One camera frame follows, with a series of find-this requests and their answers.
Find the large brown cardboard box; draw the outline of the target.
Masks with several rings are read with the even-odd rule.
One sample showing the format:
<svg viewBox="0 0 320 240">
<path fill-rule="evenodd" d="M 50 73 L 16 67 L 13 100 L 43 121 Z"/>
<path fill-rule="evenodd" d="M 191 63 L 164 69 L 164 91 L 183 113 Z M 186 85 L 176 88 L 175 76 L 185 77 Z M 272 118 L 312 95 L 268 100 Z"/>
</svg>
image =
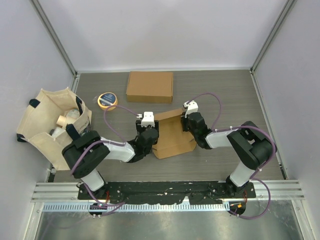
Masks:
<svg viewBox="0 0 320 240">
<path fill-rule="evenodd" d="M 173 101 L 173 78 L 172 72 L 131 71 L 126 99 L 135 103 L 170 104 Z"/>
</svg>

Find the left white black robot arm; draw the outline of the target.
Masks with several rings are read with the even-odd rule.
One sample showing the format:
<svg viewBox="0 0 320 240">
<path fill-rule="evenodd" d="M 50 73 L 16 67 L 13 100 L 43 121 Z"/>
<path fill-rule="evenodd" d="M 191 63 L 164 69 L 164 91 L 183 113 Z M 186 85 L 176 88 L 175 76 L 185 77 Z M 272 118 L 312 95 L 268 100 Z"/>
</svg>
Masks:
<svg viewBox="0 0 320 240">
<path fill-rule="evenodd" d="M 107 182 L 98 172 L 98 165 L 104 160 L 118 160 L 124 163 L 136 163 L 152 152 L 158 143 L 159 121 L 153 123 L 136 120 L 137 135 L 126 142 L 116 142 L 101 137 L 91 130 L 78 135 L 61 152 L 71 174 L 81 180 L 79 190 L 100 200 L 107 193 Z"/>
</svg>

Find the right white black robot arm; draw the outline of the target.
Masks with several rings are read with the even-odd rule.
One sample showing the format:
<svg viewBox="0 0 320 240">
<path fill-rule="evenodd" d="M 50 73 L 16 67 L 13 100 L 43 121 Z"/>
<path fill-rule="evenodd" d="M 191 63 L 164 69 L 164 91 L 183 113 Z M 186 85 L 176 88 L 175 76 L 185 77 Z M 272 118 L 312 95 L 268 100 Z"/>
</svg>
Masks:
<svg viewBox="0 0 320 240">
<path fill-rule="evenodd" d="M 238 197 L 261 168 L 276 154 L 277 147 L 271 137 L 247 121 L 228 129 L 209 129 L 199 112 L 183 113 L 182 130 L 192 134 L 197 145 L 206 150 L 232 147 L 240 159 L 235 170 L 226 179 L 226 193 Z"/>
</svg>

